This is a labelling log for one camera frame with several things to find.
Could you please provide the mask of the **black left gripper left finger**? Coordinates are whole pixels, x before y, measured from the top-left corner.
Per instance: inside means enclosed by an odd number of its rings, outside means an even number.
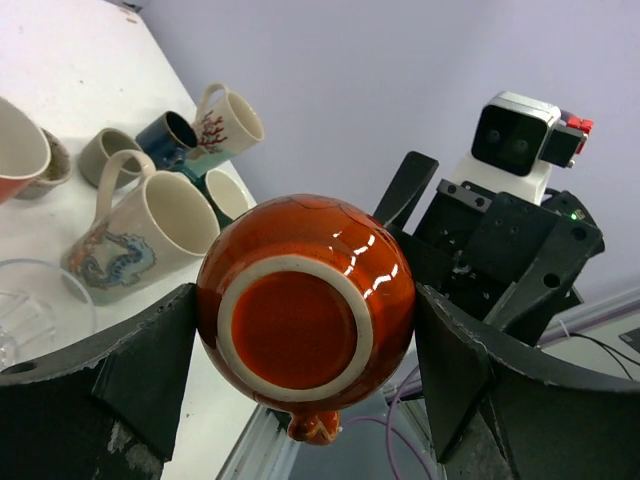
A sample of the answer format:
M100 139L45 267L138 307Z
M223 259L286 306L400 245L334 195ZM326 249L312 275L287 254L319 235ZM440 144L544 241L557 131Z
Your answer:
M1 373L4 479L158 479L176 443L196 333L192 284Z

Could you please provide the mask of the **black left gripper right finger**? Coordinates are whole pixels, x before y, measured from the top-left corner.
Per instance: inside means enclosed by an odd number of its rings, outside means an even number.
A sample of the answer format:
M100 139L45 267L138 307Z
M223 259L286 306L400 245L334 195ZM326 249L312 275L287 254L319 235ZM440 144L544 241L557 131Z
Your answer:
M636 479L639 385L565 362L416 287L436 460L451 479Z

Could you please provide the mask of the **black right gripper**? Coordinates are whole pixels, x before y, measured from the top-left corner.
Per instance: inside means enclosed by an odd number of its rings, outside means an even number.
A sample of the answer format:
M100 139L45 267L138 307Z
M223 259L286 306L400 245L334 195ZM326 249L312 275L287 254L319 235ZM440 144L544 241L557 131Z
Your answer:
M414 279L521 342L538 343L551 318L576 305L573 284L605 249L603 234L568 191L536 205L471 182L443 180L413 234L403 232L439 162L408 152L373 217L394 237Z

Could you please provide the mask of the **clear faceted glass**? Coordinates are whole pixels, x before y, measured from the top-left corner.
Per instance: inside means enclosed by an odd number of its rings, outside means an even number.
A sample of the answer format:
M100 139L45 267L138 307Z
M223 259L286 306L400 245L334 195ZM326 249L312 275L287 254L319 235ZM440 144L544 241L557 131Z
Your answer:
M97 331L96 307L66 270L31 258L1 262L1 368L6 370Z

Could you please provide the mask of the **small orange red mug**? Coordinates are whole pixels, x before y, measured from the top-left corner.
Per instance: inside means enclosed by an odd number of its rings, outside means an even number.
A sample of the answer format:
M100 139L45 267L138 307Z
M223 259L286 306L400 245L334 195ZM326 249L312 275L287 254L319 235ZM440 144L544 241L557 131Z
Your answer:
M340 413L405 356L416 292L393 236L338 199L279 197L226 227L196 282L198 331L238 391L291 417L288 434L332 443Z

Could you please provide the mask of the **tall cream green mug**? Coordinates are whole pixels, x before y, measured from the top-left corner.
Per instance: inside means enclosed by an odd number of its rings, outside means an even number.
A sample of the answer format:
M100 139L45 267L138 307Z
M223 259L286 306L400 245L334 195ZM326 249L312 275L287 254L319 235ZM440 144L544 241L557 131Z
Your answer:
M139 182L114 203L117 177L129 160L141 167ZM94 219L61 266L96 305L107 305L202 260L220 231L213 208L185 176L157 171L146 154L122 150L106 162Z

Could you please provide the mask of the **dark teal mug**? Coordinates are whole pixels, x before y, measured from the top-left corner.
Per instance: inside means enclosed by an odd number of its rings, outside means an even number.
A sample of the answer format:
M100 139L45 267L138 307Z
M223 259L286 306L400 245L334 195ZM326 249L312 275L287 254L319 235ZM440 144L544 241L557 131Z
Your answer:
M172 172L185 177L201 192L214 210L221 230L251 209L239 184L223 171L212 169L197 175L186 166L178 165Z

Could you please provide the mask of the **tall cream teal coral mug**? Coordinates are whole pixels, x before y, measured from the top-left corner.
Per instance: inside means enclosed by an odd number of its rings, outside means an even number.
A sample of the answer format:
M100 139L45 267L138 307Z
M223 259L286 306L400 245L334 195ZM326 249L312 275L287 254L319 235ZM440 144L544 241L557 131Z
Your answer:
M197 104L192 127L197 146L185 164L200 176L264 140L262 121L253 107L224 84L209 85Z

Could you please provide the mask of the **speckled beige small cup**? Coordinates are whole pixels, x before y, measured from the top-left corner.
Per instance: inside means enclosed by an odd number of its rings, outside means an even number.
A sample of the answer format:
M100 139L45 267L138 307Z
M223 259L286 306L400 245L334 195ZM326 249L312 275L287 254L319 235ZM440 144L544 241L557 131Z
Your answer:
M19 200L36 200L48 195L52 190L66 183L72 175L70 154L61 141L48 130L42 132L50 148L50 162L47 169L16 196Z

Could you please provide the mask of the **dark blue glazed mug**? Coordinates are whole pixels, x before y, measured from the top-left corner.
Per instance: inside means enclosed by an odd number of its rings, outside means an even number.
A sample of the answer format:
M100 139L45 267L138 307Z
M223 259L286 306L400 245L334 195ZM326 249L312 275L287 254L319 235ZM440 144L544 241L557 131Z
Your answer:
M161 114L135 136L135 141L157 170L168 170L184 163L186 154L198 146L191 124L174 111Z

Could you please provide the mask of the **olive brown small mug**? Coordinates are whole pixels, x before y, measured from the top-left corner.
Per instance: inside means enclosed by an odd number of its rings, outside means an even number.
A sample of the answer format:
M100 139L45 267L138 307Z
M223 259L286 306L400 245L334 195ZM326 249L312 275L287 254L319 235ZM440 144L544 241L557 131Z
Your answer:
M78 158L78 168L84 179L98 187L109 158L122 150L141 151L140 145L128 134L115 128L103 128L83 148ZM135 160L128 160L120 169L116 189L136 180L141 167Z

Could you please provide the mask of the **large orange mug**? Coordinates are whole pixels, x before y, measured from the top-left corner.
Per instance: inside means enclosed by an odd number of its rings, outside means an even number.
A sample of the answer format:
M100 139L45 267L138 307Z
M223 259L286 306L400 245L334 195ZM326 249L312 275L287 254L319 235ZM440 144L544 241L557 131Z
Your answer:
M51 150L42 129L1 98L1 202L15 197L49 166Z

